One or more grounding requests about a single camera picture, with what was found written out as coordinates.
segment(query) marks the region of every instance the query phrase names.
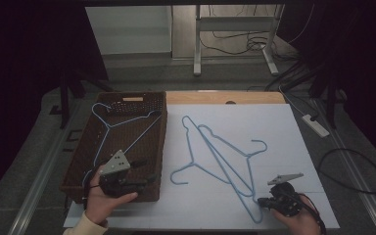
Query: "gray surface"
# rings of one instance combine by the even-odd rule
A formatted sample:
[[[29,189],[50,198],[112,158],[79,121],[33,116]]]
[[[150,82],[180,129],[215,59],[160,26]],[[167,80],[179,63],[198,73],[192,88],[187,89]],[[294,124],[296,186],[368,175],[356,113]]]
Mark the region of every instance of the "gray surface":
[[[279,68],[285,70],[291,63],[283,63]],[[111,81],[108,82],[117,90],[246,90],[252,85],[264,86],[272,77],[268,74],[265,64],[252,63],[209,63],[203,66],[203,75],[193,76],[191,65],[129,66],[126,68],[108,68]],[[80,110],[73,120],[71,129],[83,128],[90,115],[89,107],[94,102],[99,88],[83,82],[87,94],[81,102]],[[295,94],[304,97],[307,86],[303,85],[293,90]],[[304,113],[312,112],[302,102],[295,104]],[[0,183],[0,234],[7,234],[17,212],[24,201],[24,197],[31,185],[36,172],[41,167],[42,159],[46,155],[54,136],[57,135],[61,118],[49,116],[53,105],[59,104],[58,90],[49,92],[42,100],[41,114],[31,130],[13,165],[7,171]],[[335,148],[328,137],[321,139],[301,121],[301,114],[295,111],[297,123],[303,134],[306,146],[315,165],[328,150]],[[376,150],[363,134],[351,122],[344,112],[342,105],[336,106],[336,122],[338,132],[347,147],[364,153],[376,163]],[[65,149],[74,148],[76,142],[65,142]],[[26,234],[61,234],[64,222],[65,195],[59,191],[61,180],[70,161],[71,152],[62,152],[50,181],[33,215]],[[376,174],[369,172],[367,181],[376,184]],[[324,170],[338,175],[342,180],[348,180],[346,170],[341,161],[331,159],[325,163]],[[344,189],[322,175],[322,184],[327,193],[331,206],[337,216],[341,229],[329,231],[328,234],[376,234],[376,228],[359,196]],[[260,234],[282,234],[281,232],[264,232]]]

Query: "table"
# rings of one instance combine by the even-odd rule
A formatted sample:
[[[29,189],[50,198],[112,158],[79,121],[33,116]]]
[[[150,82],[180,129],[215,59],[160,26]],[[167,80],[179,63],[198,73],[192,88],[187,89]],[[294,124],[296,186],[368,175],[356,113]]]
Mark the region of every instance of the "table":
[[[198,124],[214,128],[219,135],[245,153],[264,149],[257,158],[250,159],[252,185],[256,187],[255,198],[270,197],[266,182],[277,174],[302,172],[306,177],[294,180],[297,191],[305,192],[317,205],[327,228],[338,228],[338,222],[329,206],[326,194],[307,153],[302,135],[297,127],[289,105],[277,92],[167,92],[167,127],[164,144],[161,198],[154,203],[127,204],[114,211],[109,218],[110,226],[128,230],[271,230],[284,226],[260,210],[256,204],[237,198],[231,187],[215,181],[214,178],[193,168],[178,171],[175,181],[188,179],[188,185],[172,184],[172,171],[186,164],[189,154],[186,150],[185,130],[181,118],[189,116]],[[198,153],[196,164],[204,165],[215,175],[223,177],[210,153],[201,146],[201,138],[193,125],[190,126],[190,145]],[[260,143],[250,144],[250,138]],[[220,153],[225,155],[226,145],[213,142]],[[231,165],[246,176],[248,169],[243,159],[227,157]],[[248,214],[243,206],[251,212]],[[73,203],[65,226],[74,226],[82,214],[81,205]]]

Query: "power strip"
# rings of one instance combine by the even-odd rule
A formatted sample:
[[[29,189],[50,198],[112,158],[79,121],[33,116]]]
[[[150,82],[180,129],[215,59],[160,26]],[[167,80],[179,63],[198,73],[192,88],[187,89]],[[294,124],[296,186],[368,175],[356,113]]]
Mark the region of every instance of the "power strip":
[[[306,124],[310,126],[310,128],[312,128],[312,130],[314,130],[321,138],[328,136],[329,132],[316,120],[310,120],[311,118],[312,117],[310,115],[305,115],[302,117],[304,122],[306,122]]]

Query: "floor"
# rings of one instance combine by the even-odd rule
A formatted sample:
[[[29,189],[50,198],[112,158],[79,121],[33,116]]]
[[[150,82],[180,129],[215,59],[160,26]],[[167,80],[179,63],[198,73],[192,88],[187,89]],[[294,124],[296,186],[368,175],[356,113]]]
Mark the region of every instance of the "floor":
[[[238,14],[241,10],[241,7],[236,8],[232,13]],[[214,9],[214,13],[219,14],[217,9]],[[194,76],[192,60],[186,59],[190,57],[192,47],[188,48],[186,43],[182,44],[185,49],[179,50],[173,47],[175,52],[173,55],[176,55],[176,51],[179,50],[178,57],[180,58],[171,59],[164,55],[104,57],[110,78],[107,84],[120,91],[240,90],[253,92],[263,90],[273,80],[260,52],[254,53],[249,58],[230,57],[221,60],[215,57],[216,54],[207,54],[207,50],[204,50],[204,55],[209,58],[203,61],[202,75]],[[237,43],[228,43],[227,45],[234,44],[236,46],[226,47],[224,50],[241,49],[242,46],[237,46]],[[293,61],[276,61],[280,71],[285,71],[293,64]],[[19,233],[10,234],[62,234],[64,231],[64,215],[69,201],[66,205],[66,197],[60,192],[59,186],[70,161],[71,151],[77,143],[74,139],[78,136],[75,136],[76,132],[74,131],[85,126],[89,116],[89,107],[94,102],[97,93],[101,91],[98,87],[84,81],[83,85],[86,90],[83,99],[70,97],[72,120],[66,130],[60,129],[60,116],[49,115],[54,106],[60,106],[59,90],[53,90],[43,97],[41,113],[35,126],[0,182],[0,234],[8,234],[14,228],[13,223],[16,219],[29,216],[30,220],[23,221],[23,228],[19,230]],[[313,163],[317,165],[322,156],[331,149],[346,147],[360,151],[376,164],[375,148],[353,124],[351,118],[344,111],[343,104],[336,105],[337,129],[334,130],[322,117],[325,109],[322,97],[320,99],[308,98],[309,87],[310,82],[301,84],[286,95],[290,99],[290,103],[296,106],[296,109],[293,109],[296,121]],[[318,121],[326,126],[333,135],[320,139],[302,122],[301,112],[313,115],[315,112],[320,112],[321,116]],[[363,181],[371,190],[376,189],[376,172],[368,163],[357,157],[357,155],[352,155],[352,159],[358,165],[358,170],[364,176]],[[43,165],[52,165],[53,167],[42,167]],[[346,165],[345,157],[334,155],[325,161],[324,170],[332,175],[340,175],[340,179],[351,184],[352,181],[349,177],[351,171],[349,173]],[[38,185],[33,184],[39,173],[45,168],[48,170],[49,177],[40,178],[41,183]],[[370,213],[366,208],[366,205],[368,206],[371,202],[376,206],[376,196],[357,194],[335,184],[322,174],[320,179],[341,226],[341,229],[328,231],[328,234],[376,234],[376,224],[371,218],[374,213]],[[36,206],[36,210],[23,211],[26,206]],[[107,234],[118,234],[119,232],[121,234],[128,233],[112,229]],[[145,231],[135,234],[159,233]],[[284,234],[284,231],[259,231],[258,234]]]

